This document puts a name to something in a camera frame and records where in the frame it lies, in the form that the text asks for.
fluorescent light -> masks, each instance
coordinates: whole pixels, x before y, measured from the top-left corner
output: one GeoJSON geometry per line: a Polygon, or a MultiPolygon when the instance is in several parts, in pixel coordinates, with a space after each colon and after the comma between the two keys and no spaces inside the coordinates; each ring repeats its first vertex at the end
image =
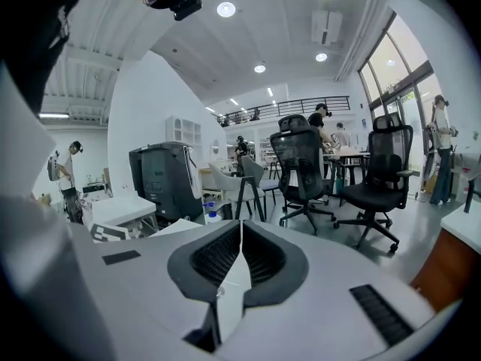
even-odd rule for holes
{"type": "Polygon", "coordinates": [[[316,56],[316,60],[318,62],[324,62],[324,60],[326,60],[327,58],[328,56],[325,53],[320,53],[319,55],[316,56]]]}
{"type": "Polygon", "coordinates": [[[262,72],[265,71],[265,65],[259,64],[254,67],[254,71],[257,72],[258,74],[261,74],[262,72]]]}
{"type": "Polygon", "coordinates": [[[217,13],[222,17],[230,17],[235,14],[235,5],[230,2],[220,3],[217,7],[217,13]]]}
{"type": "Polygon", "coordinates": [[[58,114],[52,112],[43,112],[40,113],[40,118],[50,118],[50,119],[68,119],[68,114],[58,114]]]}

backpack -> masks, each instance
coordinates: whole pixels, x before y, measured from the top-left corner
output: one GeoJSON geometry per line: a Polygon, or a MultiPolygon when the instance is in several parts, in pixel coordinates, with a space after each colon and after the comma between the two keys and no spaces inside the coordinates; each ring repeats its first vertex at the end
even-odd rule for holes
{"type": "Polygon", "coordinates": [[[56,151],[47,162],[48,178],[50,181],[55,182],[60,179],[59,170],[57,168],[57,159],[59,158],[59,151],[56,151]]]}

chair headrest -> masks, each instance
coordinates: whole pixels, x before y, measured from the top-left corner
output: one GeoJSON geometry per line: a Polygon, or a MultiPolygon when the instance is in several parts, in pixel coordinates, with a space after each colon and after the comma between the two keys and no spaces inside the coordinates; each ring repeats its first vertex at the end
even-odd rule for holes
{"type": "Polygon", "coordinates": [[[382,115],[374,119],[373,130],[390,129],[392,127],[399,127],[402,124],[399,113],[394,112],[393,114],[382,115]]]}
{"type": "Polygon", "coordinates": [[[281,132],[294,131],[300,127],[309,126],[309,122],[302,115],[289,115],[279,120],[279,129],[281,132]]]}

railing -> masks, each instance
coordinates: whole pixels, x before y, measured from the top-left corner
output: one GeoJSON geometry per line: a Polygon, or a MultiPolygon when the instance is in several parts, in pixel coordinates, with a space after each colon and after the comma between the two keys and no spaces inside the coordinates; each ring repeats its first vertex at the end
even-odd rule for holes
{"type": "Polygon", "coordinates": [[[217,122],[222,127],[232,126],[234,124],[242,124],[246,122],[255,122],[261,119],[272,117],[284,117],[293,114],[312,114],[316,110],[319,103],[325,103],[328,110],[335,115],[337,111],[349,111],[349,96],[324,96],[321,98],[310,98],[291,100],[289,102],[281,102],[276,105],[261,105],[258,107],[248,108],[245,111],[232,112],[217,118],[217,122]]]}

wooden cabinet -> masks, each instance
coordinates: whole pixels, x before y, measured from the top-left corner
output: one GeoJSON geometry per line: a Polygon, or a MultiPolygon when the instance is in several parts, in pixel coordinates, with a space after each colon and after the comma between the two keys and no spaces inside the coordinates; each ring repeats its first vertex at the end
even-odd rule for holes
{"type": "Polygon", "coordinates": [[[463,297],[473,277],[479,254],[460,239],[441,229],[431,254],[411,282],[432,305],[441,311],[463,297]]]}

